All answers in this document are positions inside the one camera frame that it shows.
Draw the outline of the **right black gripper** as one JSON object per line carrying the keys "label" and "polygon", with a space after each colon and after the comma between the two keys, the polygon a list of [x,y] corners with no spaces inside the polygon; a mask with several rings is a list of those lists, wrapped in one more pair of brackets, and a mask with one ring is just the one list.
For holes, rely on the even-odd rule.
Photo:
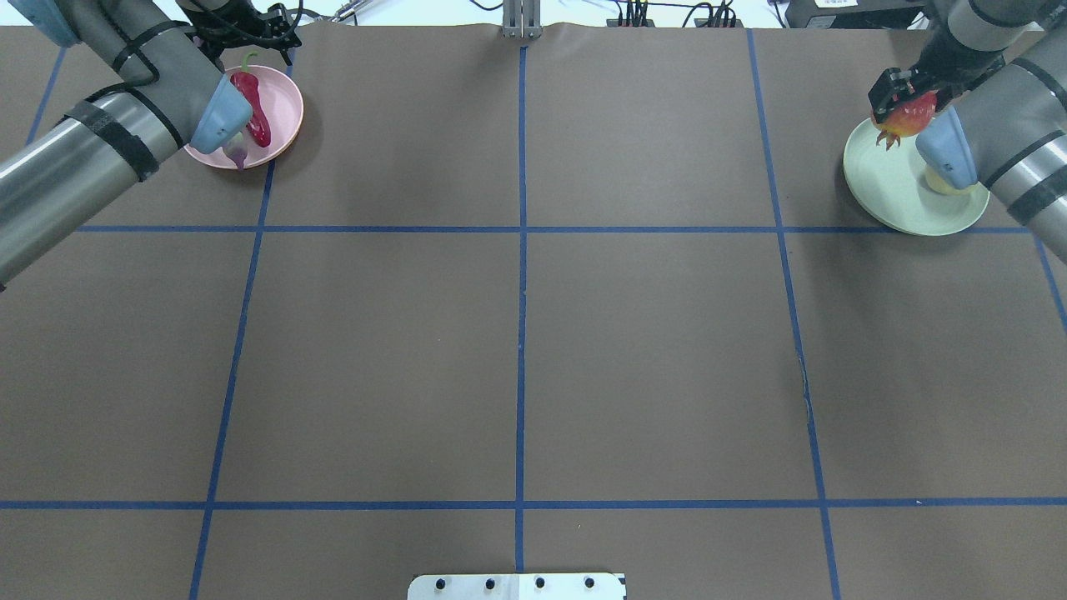
{"label": "right black gripper", "polygon": [[937,92],[937,115],[944,107],[941,106],[939,91],[931,86],[929,76],[919,72],[902,72],[898,68],[885,69],[869,89],[870,116],[876,115],[878,121],[881,121],[885,114],[890,113],[902,102],[908,102],[931,91]]}

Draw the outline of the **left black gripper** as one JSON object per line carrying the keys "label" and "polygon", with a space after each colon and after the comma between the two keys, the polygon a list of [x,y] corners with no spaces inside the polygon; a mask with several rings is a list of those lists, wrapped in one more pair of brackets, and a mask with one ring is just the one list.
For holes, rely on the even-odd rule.
{"label": "left black gripper", "polygon": [[277,51],[284,61],[302,45],[298,23],[303,19],[303,3],[286,7],[282,2],[266,10],[251,1],[180,1],[192,31],[189,37],[210,60],[223,51],[241,47]]}

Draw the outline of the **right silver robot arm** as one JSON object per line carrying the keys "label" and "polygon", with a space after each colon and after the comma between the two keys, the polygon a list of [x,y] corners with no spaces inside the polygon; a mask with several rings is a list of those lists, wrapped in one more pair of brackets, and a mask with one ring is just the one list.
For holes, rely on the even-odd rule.
{"label": "right silver robot arm", "polygon": [[940,1],[914,64],[869,89],[870,114],[883,124],[931,93],[919,155],[953,188],[983,185],[1064,258],[1065,54],[1063,1]]}

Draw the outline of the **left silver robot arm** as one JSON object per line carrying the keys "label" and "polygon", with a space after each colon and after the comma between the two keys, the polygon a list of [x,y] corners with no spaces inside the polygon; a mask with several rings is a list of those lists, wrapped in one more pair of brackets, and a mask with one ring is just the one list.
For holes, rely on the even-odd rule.
{"label": "left silver robot arm", "polygon": [[244,129],[251,102],[218,58],[258,47],[286,56],[301,45],[305,7],[250,1],[182,1],[184,20],[153,1],[15,1],[59,47],[87,45],[118,75],[3,163],[1,280],[100,214],[176,152],[213,153]]}

